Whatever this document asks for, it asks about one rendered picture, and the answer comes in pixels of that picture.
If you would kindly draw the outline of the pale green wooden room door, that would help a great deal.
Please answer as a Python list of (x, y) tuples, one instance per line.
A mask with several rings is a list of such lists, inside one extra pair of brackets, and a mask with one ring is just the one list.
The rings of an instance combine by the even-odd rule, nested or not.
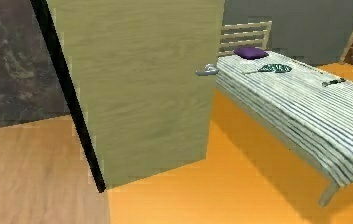
[(225, 0), (30, 0), (99, 191), (205, 158)]

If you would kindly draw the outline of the purple pillow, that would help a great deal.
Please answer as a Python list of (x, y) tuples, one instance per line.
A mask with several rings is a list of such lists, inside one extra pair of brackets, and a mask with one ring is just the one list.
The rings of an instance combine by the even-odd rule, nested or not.
[(268, 56), (268, 53), (257, 47), (241, 47), (234, 50), (234, 54), (243, 59), (255, 60)]

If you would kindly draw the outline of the bed with striped cover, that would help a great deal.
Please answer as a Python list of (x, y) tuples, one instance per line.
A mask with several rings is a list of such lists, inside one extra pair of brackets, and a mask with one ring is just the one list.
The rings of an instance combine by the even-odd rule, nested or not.
[[(342, 77), (267, 51), (271, 27), (267, 21), (221, 28), (217, 87), (329, 180), (319, 199), (324, 207), (353, 183), (353, 81), (323, 87)], [(260, 48), (268, 56), (243, 59), (234, 54), (241, 47)], [(255, 73), (274, 63), (292, 71)]]

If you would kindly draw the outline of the small dark green object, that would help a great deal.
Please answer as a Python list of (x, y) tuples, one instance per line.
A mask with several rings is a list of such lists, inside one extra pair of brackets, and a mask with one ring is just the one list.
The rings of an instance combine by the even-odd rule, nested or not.
[(343, 82), (346, 82), (346, 80), (344, 78), (339, 78), (339, 79), (334, 79), (334, 80), (322, 82), (322, 86), (327, 87), (329, 85), (339, 84), (339, 83), (343, 83)]

